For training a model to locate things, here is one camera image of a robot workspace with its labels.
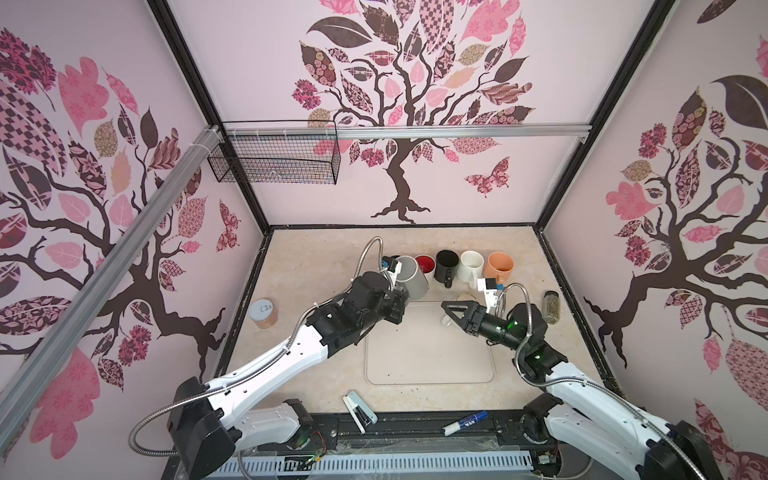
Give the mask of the grey mug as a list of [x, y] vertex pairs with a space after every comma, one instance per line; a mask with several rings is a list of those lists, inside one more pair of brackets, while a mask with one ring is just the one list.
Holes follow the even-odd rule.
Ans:
[[429, 282], [414, 257], [402, 255], [396, 258], [399, 267], [396, 283], [409, 295], [411, 301], [418, 301], [429, 291]]

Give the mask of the white ribbed-bottom mug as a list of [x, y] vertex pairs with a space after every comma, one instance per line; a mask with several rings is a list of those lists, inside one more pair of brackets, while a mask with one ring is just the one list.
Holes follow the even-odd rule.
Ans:
[[459, 257], [456, 278], [467, 283], [470, 289], [477, 288], [477, 282], [482, 278], [485, 260], [477, 251], [464, 251]]

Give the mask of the peach orange mug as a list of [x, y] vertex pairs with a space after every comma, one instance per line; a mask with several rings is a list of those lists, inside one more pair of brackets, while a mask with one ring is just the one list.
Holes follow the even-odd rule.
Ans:
[[486, 259], [483, 275], [485, 278], [493, 278], [498, 284], [507, 284], [514, 266], [510, 255], [493, 252]]

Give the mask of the black mug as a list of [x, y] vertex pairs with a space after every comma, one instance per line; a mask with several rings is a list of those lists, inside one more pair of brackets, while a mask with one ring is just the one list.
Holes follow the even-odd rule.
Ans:
[[450, 289], [460, 263], [458, 254], [452, 250], [441, 250], [435, 256], [435, 262], [434, 279], [446, 289]]

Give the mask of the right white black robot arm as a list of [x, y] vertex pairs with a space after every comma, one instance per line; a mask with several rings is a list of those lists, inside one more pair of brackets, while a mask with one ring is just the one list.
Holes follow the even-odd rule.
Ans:
[[542, 390], [528, 405], [534, 429], [569, 444], [622, 479], [720, 479], [704, 435], [686, 421], [673, 424], [593, 381], [545, 339], [548, 324], [525, 294], [507, 313], [507, 291], [474, 300], [444, 301], [447, 317], [465, 333], [503, 346], [528, 385]]

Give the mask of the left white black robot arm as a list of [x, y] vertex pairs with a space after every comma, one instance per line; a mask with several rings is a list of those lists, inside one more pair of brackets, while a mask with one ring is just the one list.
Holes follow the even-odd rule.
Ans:
[[306, 444], [313, 419], [301, 401], [266, 409], [259, 403], [303, 371], [358, 345], [377, 323], [401, 323], [408, 303], [397, 284], [402, 261], [379, 253], [373, 270], [356, 269], [345, 290], [310, 306], [291, 335], [268, 352], [206, 383], [183, 382], [173, 403], [132, 428], [129, 448], [147, 457], [178, 457], [188, 478], [203, 479], [248, 449]]

